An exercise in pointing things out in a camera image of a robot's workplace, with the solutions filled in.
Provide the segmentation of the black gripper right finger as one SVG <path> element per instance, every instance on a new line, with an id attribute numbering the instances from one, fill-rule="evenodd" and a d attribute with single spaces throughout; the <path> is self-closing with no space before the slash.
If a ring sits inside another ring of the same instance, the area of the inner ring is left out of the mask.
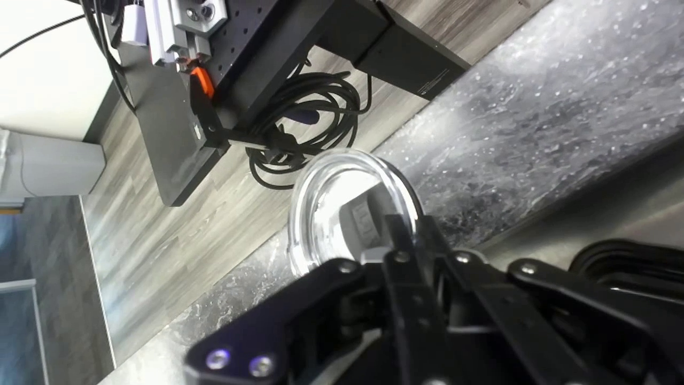
<path id="1" fill-rule="evenodd" d="M 490 337 L 534 385 L 684 385 L 681 316 L 538 260 L 505 271 L 451 251 L 419 220 L 432 283 L 454 337 Z"/>

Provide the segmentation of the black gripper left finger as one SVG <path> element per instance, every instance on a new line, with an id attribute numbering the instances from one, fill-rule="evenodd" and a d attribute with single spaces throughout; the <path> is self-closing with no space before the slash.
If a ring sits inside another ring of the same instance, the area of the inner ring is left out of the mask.
<path id="1" fill-rule="evenodd" d="M 385 260 L 409 254 L 414 236 L 389 215 L 376 263 L 334 256 L 195 342 L 183 356 L 186 385 L 301 385 L 326 363 L 386 330 Z"/>

